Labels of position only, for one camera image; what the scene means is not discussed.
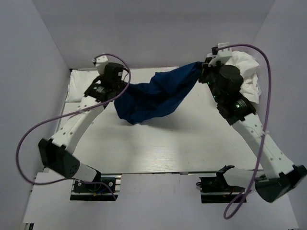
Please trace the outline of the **blue t shirt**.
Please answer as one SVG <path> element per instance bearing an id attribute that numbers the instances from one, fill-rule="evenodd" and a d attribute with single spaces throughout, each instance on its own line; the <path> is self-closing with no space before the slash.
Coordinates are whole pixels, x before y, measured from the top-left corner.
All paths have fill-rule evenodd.
<path id="1" fill-rule="evenodd" d="M 173 113 L 201 75 L 201 62 L 157 72 L 149 83 L 130 84 L 114 101 L 118 117 L 134 125 Z"/>

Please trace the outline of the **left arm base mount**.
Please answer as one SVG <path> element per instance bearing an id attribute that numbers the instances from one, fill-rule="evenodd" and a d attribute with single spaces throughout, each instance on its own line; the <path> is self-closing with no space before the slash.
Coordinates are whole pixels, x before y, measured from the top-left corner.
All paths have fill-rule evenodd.
<path id="1" fill-rule="evenodd" d="M 71 201 L 115 201 L 119 195 L 121 174 L 102 175 L 101 181 L 105 183 L 112 193 L 102 184 L 84 184 L 82 182 L 73 182 L 71 188 Z"/>

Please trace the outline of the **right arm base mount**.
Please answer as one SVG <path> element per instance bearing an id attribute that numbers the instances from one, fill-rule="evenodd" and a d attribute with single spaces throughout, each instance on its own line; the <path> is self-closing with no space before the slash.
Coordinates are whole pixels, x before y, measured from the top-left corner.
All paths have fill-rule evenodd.
<path id="1" fill-rule="evenodd" d="M 196 186 L 201 192 L 202 204 L 226 204 L 243 191 L 243 187 L 231 185 L 226 181 L 224 174 L 229 174 L 233 165 L 224 166 L 215 173 L 215 176 L 203 176 L 199 178 Z"/>

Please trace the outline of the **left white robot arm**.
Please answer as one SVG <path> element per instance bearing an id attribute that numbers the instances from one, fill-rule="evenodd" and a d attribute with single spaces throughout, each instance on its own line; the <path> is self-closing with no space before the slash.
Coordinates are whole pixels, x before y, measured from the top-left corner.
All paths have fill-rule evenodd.
<path id="1" fill-rule="evenodd" d="M 66 179 L 85 182 L 90 191 L 101 187 L 101 173 L 81 163 L 73 153 L 90 124 L 108 105 L 108 100 L 119 95 L 126 86 L 121 79 L 125 70 L 122 64 L 101 57 L 94 63 L 99 74 L 84 91 L 79 103 L 80 112 L 70 116 L 50 139 L 43 138 L 38 144 L 44 166 Z"/>

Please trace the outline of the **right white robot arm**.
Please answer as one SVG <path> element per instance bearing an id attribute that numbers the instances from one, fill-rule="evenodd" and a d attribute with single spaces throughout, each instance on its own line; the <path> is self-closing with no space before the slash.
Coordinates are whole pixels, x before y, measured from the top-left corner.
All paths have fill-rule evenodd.
<path id="1" fill-rule="evenodd" d="M 283 154 L 267 132 L 268 117 L 262 123 L 252 102 L 240 92 L 243 77 L 237 67 L 226 64 L 232 57 L 232 47 L 229 43 L 212 47 L 202 64 L 199 82 L 208 85 L 220 115 L 247 143 L 262 171 L 228 165 L 216 173 L 216 184 L 222 191 L 233 186 L 246 193 L 255 191 L 272 203 L 293 190 L 306 177 L 307 169 L 296 166 Z"/>

